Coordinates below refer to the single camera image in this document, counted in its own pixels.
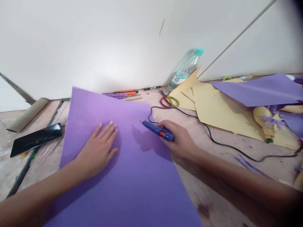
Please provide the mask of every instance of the bottle label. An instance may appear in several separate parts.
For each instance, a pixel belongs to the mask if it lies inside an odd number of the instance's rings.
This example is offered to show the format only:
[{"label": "bottle label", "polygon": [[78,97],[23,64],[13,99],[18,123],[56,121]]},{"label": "bottle label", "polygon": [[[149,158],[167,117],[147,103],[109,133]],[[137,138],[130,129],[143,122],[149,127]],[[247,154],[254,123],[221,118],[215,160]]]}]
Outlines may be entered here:
[{"label": "bottle label", "polygon": [[184,80],[186,80],[186,78],[182,78],[177,76],[177,74],[175,74],[174,78],[172,79],[172,82],[174,82],[175,84],[181,84],[182,82],[184,82]]}]

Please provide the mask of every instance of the blue glue gun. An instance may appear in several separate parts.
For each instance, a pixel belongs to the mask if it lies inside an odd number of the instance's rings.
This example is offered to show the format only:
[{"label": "blue glue gun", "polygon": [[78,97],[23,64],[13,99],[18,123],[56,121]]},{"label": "blue glue gun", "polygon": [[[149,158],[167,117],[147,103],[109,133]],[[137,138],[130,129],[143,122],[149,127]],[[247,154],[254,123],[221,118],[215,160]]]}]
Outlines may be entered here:
[{"label": "blue glue gun", "polygon": [[149,121],[142,121],[142,124],[146,128],[153,131],[154,133],[161,136],[162,138],[164,138],[167,141],[173,141],[174,138],[175,138],[175,136],[170,131],[168,131],[166,128],[159,127],[159,126],[157,126],[154,123],[151,123]]}]

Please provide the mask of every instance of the water bottle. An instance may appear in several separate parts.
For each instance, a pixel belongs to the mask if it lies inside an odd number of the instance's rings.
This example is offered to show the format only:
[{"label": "water bottle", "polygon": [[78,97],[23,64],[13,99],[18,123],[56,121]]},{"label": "water bottle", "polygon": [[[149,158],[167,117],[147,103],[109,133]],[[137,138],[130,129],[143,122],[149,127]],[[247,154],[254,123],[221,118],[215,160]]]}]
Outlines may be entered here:
[{"label": "water bottle", "polygon": [[195,71],[198,64],[200,56],[204,53],[204,49],[196,49],[194,54],[192,54],[180,67],[180,69],[174,75],[174,78],[168,85],[170,90],[178,87],[193,71]]}]

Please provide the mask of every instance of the phone screen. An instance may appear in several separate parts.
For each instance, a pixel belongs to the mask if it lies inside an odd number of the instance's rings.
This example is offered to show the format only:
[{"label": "phone screen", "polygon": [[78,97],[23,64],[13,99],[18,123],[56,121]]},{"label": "phone screen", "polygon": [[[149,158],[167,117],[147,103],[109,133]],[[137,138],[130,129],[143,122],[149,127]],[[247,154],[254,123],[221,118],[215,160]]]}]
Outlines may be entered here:
[{"label": "phone screen", "polygon": [[26,136],[15,139],[10,157],[13,158],[28,150],[57,139],[60,136],[62,136],[62,126],[61,123],[57,123]]}]

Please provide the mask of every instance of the black marker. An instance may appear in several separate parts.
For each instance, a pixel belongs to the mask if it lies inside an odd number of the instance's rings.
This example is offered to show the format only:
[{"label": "black marker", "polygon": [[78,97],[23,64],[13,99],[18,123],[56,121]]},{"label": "black marker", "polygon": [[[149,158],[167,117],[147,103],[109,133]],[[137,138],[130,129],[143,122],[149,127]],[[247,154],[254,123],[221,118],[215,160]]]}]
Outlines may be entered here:
[{"label": "black marker", "polygon": [[162,86],[151,87],[151,88],[144,88],[144,90],[156,89],[156,88],[161,88],[161,87],[162,87]]}]

